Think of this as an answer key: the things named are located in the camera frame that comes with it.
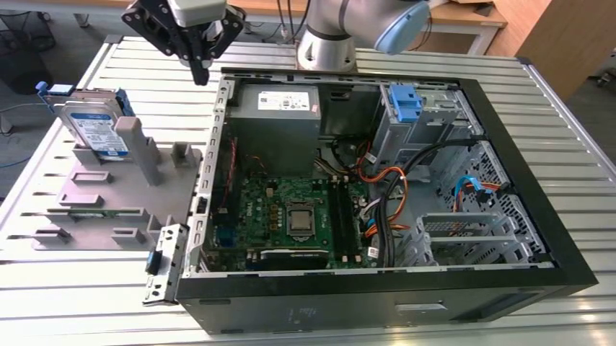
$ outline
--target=metal bracket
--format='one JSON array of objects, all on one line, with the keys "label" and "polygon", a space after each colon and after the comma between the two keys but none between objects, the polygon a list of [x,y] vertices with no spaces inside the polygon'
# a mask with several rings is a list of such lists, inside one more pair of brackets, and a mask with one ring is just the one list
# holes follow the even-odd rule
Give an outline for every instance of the metal bracket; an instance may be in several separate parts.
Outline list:
[{"label": "metal bracket", "polygon": [[182,259],[189,227],[179,223],[163,227],[157,248],[147,257],[145,306],[177,305],[175,291],[181,279]]}]

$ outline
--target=label sticker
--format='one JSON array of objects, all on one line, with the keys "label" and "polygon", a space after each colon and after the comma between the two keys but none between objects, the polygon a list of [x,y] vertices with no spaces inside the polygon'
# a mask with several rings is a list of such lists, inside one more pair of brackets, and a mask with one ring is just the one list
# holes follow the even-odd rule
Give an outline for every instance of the label sticker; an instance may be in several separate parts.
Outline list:
[{"label": "label sticker", "polygon": [[71,113],[71,118],[75,128],[94,151],[106,156],[126,156],[129,154],[125,141],[114,131],[111,115]]},{"label": "label sticker", "polygon": [[366,160],[370,161],[372,164],[374,162],[377,162],[377,157],[373,154],[366,153],[366,155],[364,155],[364,157],[366,157]]},{"label": "label sticker", "polygon": [[261,92],[258,110],[310,110],[308,92]]},{"label": "label sticker", "polygon": [[368,248],[368,257],[378,258],[378,249],[376,247]]}]

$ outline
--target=side panel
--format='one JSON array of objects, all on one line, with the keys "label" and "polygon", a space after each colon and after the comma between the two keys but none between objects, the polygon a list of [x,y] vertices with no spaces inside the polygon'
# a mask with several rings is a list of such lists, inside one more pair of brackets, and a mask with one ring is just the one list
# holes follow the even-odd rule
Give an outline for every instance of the side panel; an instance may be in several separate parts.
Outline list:
[{"label": "side panel", "polygon": [[516,288],[181,301],[210,334],[491,321],[548,295]]}]

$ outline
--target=blue hard drive label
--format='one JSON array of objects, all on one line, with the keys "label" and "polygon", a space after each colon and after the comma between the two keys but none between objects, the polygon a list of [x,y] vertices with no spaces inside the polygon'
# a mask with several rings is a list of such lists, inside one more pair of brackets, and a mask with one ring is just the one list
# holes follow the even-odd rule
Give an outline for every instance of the blue hard drive label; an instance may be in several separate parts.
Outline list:
[{"label": "blue hard drive label", "polygon": [[126,156],[129,148],[114,131],[111,115],[95,113],[71,113],[71,118],[82,138],[98,154],[104,156]]}]

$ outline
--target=blue plastic clip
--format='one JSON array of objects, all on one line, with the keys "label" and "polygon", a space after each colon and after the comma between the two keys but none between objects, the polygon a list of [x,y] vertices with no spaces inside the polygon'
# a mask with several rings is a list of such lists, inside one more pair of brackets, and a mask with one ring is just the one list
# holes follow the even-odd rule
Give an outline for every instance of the blue plastic clip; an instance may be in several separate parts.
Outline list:
[{"label": "blue plastic clip", "polygon": [[424,107],[422,98],[417,95],[412,85],[392,85],[390,98],[397,111],[397,121],[401,123],[413,123],[420,118]]}]

